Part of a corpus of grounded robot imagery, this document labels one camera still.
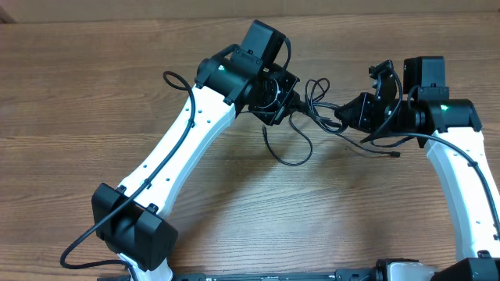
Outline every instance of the beige wall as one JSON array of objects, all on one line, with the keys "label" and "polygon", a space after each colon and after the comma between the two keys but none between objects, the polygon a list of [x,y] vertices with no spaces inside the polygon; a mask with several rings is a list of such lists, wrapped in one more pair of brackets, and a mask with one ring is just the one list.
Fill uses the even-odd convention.
[{"label": "beige wall", "polygon": [[0,0],[8,22],[496,11],[499,0]]}]

